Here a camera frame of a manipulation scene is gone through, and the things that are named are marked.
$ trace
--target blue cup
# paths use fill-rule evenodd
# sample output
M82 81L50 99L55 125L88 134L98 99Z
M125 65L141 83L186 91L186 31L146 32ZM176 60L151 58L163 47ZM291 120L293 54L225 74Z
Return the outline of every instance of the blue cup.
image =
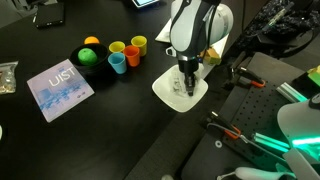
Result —
M127 71L126 56L123 53L112 53L108 58L108 62L118 74L123 74Z

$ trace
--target blue book cover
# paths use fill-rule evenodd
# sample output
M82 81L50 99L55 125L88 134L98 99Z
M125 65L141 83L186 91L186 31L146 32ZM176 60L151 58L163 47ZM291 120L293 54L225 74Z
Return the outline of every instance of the blue book cover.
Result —
M27 83L48 122L94 94L68 59L38 74Z

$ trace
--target green ball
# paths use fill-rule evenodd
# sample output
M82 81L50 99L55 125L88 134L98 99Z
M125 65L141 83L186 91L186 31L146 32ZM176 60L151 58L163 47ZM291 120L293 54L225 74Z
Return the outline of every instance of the green ball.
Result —
M89 48L83 48L78 53L79 61L82 65L94 65L98 61L98 57L94 51Z

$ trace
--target robotic arm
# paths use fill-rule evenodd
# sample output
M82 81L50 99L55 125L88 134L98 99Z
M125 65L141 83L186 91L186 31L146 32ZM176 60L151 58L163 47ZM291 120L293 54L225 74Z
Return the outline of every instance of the robotic arm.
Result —
M176 51L185 88L193 96L198 55L227 35L233 24L231 10L221 0L175 0L172 3L170 41Z

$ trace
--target orange ball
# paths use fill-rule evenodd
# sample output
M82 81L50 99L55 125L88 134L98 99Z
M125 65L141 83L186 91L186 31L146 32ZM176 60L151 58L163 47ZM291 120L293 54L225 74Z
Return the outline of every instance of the orange ball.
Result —
M99 44L99 39L94 36L89 36L84 40L84 44Z

